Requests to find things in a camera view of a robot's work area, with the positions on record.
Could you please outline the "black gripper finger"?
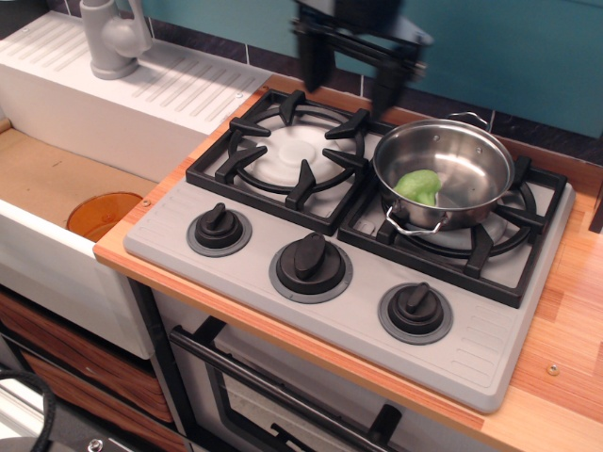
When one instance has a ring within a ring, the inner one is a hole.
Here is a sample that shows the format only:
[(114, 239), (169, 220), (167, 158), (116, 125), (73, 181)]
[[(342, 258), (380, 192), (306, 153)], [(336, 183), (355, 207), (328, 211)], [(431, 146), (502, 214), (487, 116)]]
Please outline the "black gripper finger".
[(402, 93), (416, 76), (416, 64), (383, 63), (377, 67), (372, 88), (372, 118), (378, 121), (395, 106)]
[(301, 79), (309, 92), (326, 85), (335, 68), (334, 50), (321, 34), (301, 33), (297, 36)]

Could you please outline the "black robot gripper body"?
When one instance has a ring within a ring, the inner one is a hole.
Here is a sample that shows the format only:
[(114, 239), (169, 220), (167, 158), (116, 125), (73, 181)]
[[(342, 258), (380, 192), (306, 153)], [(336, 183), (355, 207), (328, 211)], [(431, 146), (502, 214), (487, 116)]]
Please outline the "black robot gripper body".
[(293, 32), (324, 35), (340, 53), (377, 68), (383, 63), (416, 64), (433, 38), (402, 15), (401, 1), (298, 1)]

